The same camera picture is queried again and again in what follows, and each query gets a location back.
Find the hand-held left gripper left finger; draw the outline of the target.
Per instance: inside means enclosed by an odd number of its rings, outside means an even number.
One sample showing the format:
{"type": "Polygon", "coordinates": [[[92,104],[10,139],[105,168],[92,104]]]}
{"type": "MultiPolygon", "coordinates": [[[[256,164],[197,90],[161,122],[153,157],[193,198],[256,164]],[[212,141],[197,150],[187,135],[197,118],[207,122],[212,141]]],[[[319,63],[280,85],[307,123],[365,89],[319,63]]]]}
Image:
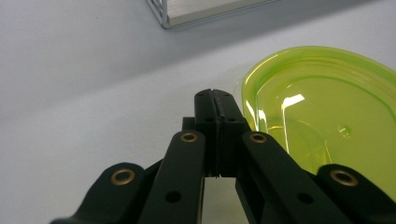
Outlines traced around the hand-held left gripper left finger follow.
{"type": "Polygon", "coordinates": [[[214,92],[199,91],[194,96],[194,116],[184,117],[182,130],[195,130],[205,136],[205,175],[218,176],[217,169],[217,110],[214,92]]]}

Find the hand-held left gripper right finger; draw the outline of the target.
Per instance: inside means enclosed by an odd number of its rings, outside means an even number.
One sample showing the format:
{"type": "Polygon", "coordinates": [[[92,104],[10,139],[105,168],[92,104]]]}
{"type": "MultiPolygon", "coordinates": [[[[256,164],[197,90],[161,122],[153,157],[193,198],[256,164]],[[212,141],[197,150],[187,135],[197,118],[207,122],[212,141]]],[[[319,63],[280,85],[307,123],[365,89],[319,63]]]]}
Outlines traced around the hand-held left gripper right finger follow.
{"type": "Polygon", "coordinates": [[[248,130],[233,96],[214,90],[214,100],[219,126],[217,129],[217,171],[220,176],[234,177],[237,173],[238,149],[241,136],[248,130]]]}

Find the green translucent plastic container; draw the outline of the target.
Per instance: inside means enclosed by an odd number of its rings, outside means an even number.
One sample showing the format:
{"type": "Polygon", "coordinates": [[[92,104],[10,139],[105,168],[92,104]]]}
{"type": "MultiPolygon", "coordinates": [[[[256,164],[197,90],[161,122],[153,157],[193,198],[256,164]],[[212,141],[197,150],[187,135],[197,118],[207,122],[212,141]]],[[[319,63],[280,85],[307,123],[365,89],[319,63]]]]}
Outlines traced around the green translucent plastic container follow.
{"type": "Polygon", "coordinates": [[[396,70],[329,47],[276,52],[244,77],[242,108],[307,172],[350,167],[396,202],[396,70]]]}

